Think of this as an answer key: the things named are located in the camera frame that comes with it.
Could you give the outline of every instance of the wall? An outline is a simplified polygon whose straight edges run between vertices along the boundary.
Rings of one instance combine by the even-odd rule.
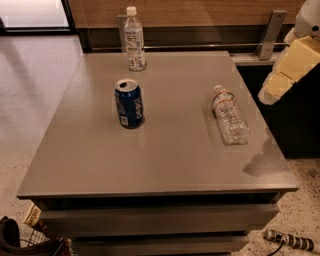
[[[0,0],[0,17],[8,28],[68,26],[60,0]]]
[[[305,0],[69,0],[77,28],[115,28],[117,15],[137,7],[144,27],[266,24],[272,10],[294,24]]]

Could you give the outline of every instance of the blue can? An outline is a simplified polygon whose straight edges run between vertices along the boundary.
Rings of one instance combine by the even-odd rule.
[[[119,80],[115,85],[115,101],[120,124],[125,128],[136,128],[144,120],[141,90],[133,79]]]

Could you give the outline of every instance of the speckled floor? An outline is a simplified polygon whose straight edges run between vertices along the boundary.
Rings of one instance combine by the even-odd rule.
[[[82,56],[76,36],[0,37],[0,216],[21,223],[30,201],[16,198],[63,92]],[[320,159],[288,160],[300,189],[279,202],[280,213],[266,228],[320,243]],[[234,256],[268,255],[278,245],[249,234],[250,243]],[[311,255],[288,247],[277,255]]]

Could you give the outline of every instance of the plastic bottle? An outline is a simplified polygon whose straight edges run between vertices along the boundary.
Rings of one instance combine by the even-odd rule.
[[[127,7],[127,16],[124,25],[124,36],[129,69],[141,71],[146,68],[146,60],[144,56],[143,28],[137,17],[136,7]]]
[[[248,143],[248,124],[241,114],[234,95],[221,85],[213,89],[212,111],[225,144]]]

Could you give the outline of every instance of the table drawer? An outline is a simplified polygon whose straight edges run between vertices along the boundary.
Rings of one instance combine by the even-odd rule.
[[[222,255],[241,250],[248,243],[246,236],[175,237],[143,239],[111,239],[106,241],[75,241],[73,249],[82,255]]]
[[[63,237],[233,232],[263,228],[275,204],[139,207],[43,211],[41,219]]]

